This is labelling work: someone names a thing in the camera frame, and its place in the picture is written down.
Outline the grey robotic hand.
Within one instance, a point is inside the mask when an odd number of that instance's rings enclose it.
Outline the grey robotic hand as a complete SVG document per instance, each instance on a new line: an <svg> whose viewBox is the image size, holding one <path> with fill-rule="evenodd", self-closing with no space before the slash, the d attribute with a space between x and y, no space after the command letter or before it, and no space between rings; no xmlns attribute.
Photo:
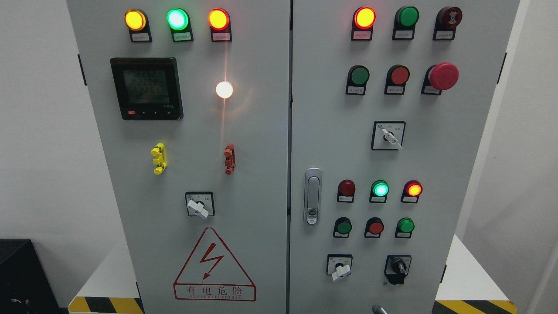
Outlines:
<svg viewBox="0 0 558 314"><path fill-rule="evenodd" d="M379 305L374 305L371 308L371 310L372 310L373 314L388 314L388 312L383 307L381 307Z"/></svg>

